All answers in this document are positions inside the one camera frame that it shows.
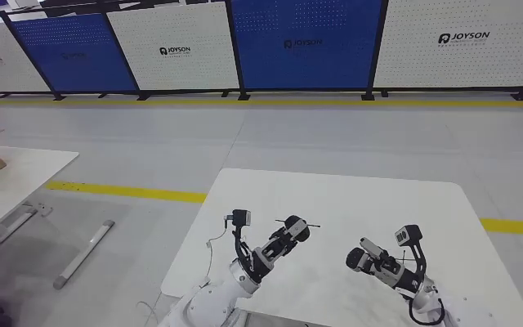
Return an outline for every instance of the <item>black logo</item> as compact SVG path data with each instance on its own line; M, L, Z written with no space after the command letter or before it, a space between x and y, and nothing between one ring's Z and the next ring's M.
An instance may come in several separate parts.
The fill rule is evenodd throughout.
M456 33L450 37L451 34L443 33L438 40L439 44L449 44L448 46L441 45L440 47L456 47L458 45L485 45L485 41L490 36L490 32L472 32L472 33Z
M450 41L450 34L444 33L440 35L440 41L438 43L448 43Z
M293 47L307 47L307 46L318 46L323 43L324 40L285 40L284 49L291 49Z
M62 55L62 58L66 59L66 60L87 58L87 53L84 53L84 52L62 53L61 55Z
M164 56L189 53L190 47L161 47L160 53Z

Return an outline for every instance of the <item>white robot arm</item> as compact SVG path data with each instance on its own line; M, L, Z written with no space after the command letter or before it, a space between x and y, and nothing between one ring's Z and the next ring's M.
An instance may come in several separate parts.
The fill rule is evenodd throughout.
M306 221L291 216L263 247L251 251L241 240L242 227L250 225L250 212L234 210L226 217L226 228L229 220L236 227L233 235L238 257L229 265L224 280L212 283L206 277L171 308L159 327L232 326L239 318L236 300L252 297L262 278L274 268L274 262L310 235Z
M419 240L423 237L417 225L407 225L395 233L399 246L409 246L416 261L412 272L396 261L389 253L366 238L360 240L361 248L353 249L346 258L346 265L353 271L376 276L381 282L395 289L409 304L410 319L418 325L438 327L496 327L496 321L487 311L471 304L467 298L452 298L438 289L434 280L425 275L427 261ZM427 321L418 320L414 314L427 315Z

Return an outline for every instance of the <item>yellow stripe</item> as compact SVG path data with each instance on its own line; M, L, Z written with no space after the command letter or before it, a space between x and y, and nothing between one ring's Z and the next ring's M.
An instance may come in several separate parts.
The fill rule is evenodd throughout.
M342 101L342 100L92 100L76 101L65 99L63 101L49 100L1 100L0 105L339 105L339 106L429 106L429 107L523 107L521 101Z
M202 204L207 196L204 193L180 192L176 190L152 190L139 187L112 186L87 183L73 183L69 181L50 181L46 184L48 190L68 190L102 195L130 196L145 199L164 199ZM499 233L523 234L523 222L481 218L481 224L486 231Z
M70 190L103 195L131 196L146 199L165 199L202 204L207 196L204 193L179 192L175 190L151 190L138 187L99 185L87 183L72 183L68 181L50 181L46 184L48 190Z
M498 233L523 234L523 222L493 218L482 218L481 225L486 231Z

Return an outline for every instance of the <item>wall partition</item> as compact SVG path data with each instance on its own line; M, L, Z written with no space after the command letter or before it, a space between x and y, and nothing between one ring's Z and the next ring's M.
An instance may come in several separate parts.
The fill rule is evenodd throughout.
M382 0L230 4L245 88L368 86Z
M108 16L142 91L239 87L225 3Z
M523 85L523 1L390 0L375 87Z
M136 92L102 14L13 21L57 92Z
M0 92L49 92L5 24L0 23Z

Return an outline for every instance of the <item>epoxy floor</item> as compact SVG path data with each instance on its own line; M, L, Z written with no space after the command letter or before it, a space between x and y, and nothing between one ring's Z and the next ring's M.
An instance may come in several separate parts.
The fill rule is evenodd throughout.
M216 95L206 98L221 101ZM70 96L46 105L0 102L0 146L79 152L57 177L62 181L202 193L224 167L452 181L464 189L479 217L523 220L523 105L67 102L85 99ZM389 99L513 101L496 94ZM165 315L172 299L159 287L198 204L55 190L34 197L51 205L53 213L34 217L0 246L0 302L17 326L154 326L154 317L136 305L139 301L155 306L159 319ZM71 281L55 291L52 281L106 219L115 220L115 228ZM523 293L523 235L489 236ZM269 317L253 317L249 324L302 325Z

